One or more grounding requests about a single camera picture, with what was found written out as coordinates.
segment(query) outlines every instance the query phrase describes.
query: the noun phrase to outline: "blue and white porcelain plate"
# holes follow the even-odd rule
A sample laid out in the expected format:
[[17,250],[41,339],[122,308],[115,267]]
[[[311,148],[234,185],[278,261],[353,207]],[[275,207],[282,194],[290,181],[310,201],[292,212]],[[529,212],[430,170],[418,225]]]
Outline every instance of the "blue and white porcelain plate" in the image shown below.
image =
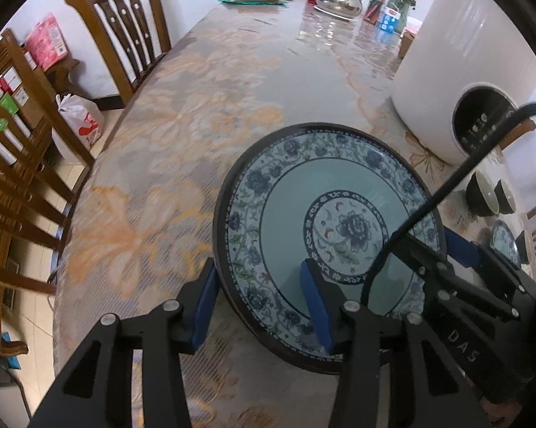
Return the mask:
[[515,244],[514,234],[505,222],[497,220],[491,229],[490,247],[503,254],[518,269],[521,268],[521,258]]
[[[313,258],[348,299],[389,236],[429,196],[420,177],[375,138],[331,124],[274,132],[247,150],[223,184],[213,244],[229,301],[270,350],[294,365],[335,372],[341,356],[319,344],[299,269]],[[438,213],[413,235],[446,254]],[[423,280],[391,256],[369,308],[400,317],[423,311]]]

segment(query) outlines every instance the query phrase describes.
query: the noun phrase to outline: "plate rim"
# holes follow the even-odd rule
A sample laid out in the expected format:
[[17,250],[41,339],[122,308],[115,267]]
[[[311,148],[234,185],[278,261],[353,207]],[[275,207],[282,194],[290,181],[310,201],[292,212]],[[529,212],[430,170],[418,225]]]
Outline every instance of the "plate rim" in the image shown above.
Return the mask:
[[[369,135],[366,132],[357,130],[353,127],[348,127],[347,125],[332,124],[330,122],[304,122],[301,124],[288,125],[263,136],[255,143],[253,143],[249,148],[247,148],[246,151],[244,151],[240,155],[240,157],[236,160],[236,162],[226,174],[215,204],[215,214],[213,215],[212,244],[213,255],[215,257],[215,265],[217,267],[218,277],[220,279],[220,283],[225,297],[233,308],[234,312],[237,314],[237,316],[239,316],[239,318],[243,321],[244,325],[246,325],[249,331],[259,340],[259,342],[273,354],[296,367],[303,368],[304,370],[313,371],[316,373],[336,375],[340,373],[341,362],[319,360],[316,357],[304,356],[303,354],[294,351],[292,348],[285,346],[283,343],[273,337],[270,333],[268,333],[268,331],[264,329],[260,322],[254,318],[252,313],[246,307],[246,304],[238,293],[238,290],[236,290],[236,287],[230,277],[227,252],[224,249],[223,244],[223,240],[225,238],[224,224],[220,223],[220,221],[226,219],[226,211],[228,209],[230,196],[232,194],[232,187],[236,182],[236,178],[250,163],[251,158],[256,157],[263,149],[267,148],[273,142],[278,141],[279,139],[282,139],[288,135],[292,135],[298,132],[309,133],[315,130],[350,133],[370,141],[377,147],[389,152],[395,159],[400,161],[407,169],[407,171],[411,173],[412,177],[422,187],[423,191],[427,195],[427,198],[431,196],[431,192],[424,183],[423,179],[420,177],[420,175],[418,175],[417,171],[411,166],[409,162],[407,162],[406,159],[404,159],[397,151],[392,149],[389,145],[383,143],[383,141],[380,141],[378,138],[375,138],[374,136]],[[441,253],[442,255],[446,256],[447,246],[446,239],[444,237],[444,226],[442,223],[442,219],[440,217],[438,209],[435,209],[432,213],[434,214],[434,222],[438,228],[438,238],[440,240]]]

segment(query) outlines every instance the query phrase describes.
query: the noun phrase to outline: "blue and white box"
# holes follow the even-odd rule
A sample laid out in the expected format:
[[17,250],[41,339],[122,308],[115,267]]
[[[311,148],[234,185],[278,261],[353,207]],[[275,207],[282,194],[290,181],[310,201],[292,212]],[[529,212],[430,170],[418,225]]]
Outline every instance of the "blue and white box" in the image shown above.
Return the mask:
[[379,20],[377,21],[377,27],[379,27],[382,31],[385,31],[387,34],[392,34],[395,31],[395,25],[397,25],[397,21],[400,19],[401,13],[395,11],[392,8],[383,8],[383,15],[380,16]]

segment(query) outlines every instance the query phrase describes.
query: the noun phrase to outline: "green label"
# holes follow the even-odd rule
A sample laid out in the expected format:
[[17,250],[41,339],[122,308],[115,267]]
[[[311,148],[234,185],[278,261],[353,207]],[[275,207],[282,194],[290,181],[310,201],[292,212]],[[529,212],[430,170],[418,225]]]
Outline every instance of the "green label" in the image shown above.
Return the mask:
[[19,110],[19,107],[16,104],[15,100],[12,99],[12,96],[10,96],[8,93],[5,93],[0,99],[0,105],[4,107],[7,111],[9,111],[9,114],[11,114],[11,116],[14,116]]
[[4,117],[0,118],[0,132],[4,132],[5,129],[8,127],[9,121],[5,119]]

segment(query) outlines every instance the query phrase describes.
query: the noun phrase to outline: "small bowl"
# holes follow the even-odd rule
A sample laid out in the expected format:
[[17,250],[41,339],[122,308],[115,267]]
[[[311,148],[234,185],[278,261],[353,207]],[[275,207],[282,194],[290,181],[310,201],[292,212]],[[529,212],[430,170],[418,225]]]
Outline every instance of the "small bowl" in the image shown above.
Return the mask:
[[500,205],[500,214],[513,214],[515,212],[514,195],[511,194],[507,183],[500,179],[494,188],[494,192]]
[[500,203],[490,183],[479,171],[475,171],[466,187],[466,202],[474,214],[480,217],[498,215]]
[[529,254],[527,253],[529,243],[531,243],[531,239],[526,230],[522,230],[518,237],[515,238],[515,245],[518,248],[522,264],[529,264]]

